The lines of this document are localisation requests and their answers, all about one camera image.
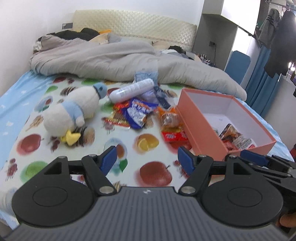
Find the white plush toy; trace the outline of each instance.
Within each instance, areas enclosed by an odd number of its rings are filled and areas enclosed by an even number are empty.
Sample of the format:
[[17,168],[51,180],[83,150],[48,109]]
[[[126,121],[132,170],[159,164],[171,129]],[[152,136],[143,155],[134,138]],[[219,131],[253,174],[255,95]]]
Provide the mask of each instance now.
[[107,94],[107,86],[97,83],[93,86],[73,90],[64,102],[51,106],[44,112],[44,127],[51,136],[60,137],[69,146],[78,141],[81,134],[72,133],[82,127],[85,119],[92,118],[99,100]]

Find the hand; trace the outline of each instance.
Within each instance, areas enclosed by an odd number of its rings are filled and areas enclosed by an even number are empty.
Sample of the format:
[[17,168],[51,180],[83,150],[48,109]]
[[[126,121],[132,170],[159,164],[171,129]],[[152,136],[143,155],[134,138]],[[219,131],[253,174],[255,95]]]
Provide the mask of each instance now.
[[283,215],[280,218],[279,222],[282,226],[287,227],[287,228],[296,227],[296,213]]

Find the box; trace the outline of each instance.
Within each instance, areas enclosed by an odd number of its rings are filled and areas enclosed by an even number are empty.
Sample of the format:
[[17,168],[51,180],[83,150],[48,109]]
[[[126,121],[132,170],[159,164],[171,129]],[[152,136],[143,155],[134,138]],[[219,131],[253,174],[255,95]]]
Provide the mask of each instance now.
[[235,97],[194,89],[183,89],[176,107],[184,121],[184,131],[196,155],[205,154],[216,161],[223,161],[227,154],[240,155],[240,151],[228,151],[219,134],[228,123],[245,138],[254,141],[252,152],[266,155],[276,143],[274,137]]

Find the headboard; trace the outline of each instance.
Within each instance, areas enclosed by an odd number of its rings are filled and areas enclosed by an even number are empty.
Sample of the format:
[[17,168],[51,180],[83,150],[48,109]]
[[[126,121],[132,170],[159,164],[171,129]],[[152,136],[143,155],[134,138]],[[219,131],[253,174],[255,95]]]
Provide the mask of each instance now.
[[167,41],[191,51],[197,26],[173,18],[143,12],[110,9],[77,10],[73,17],[73,30],[92,28],[97,31],[111,29],[121,37],[136,37],[150,41]]

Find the metal screw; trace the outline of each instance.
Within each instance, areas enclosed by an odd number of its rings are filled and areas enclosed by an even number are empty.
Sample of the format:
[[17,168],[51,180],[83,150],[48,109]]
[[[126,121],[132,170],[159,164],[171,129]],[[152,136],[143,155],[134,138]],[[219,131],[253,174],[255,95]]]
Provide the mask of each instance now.
[[110,194],[110,193],[113,193],[114,189],[109,186],[103,186],[99,189],[99,191],[100,193],[103,193],[103,194]]
[[191,186],[185,186],[181,188],[181,192],[185,194],[192,194],[192,193],[195,193],[195,191],[196,191],[195,188]]

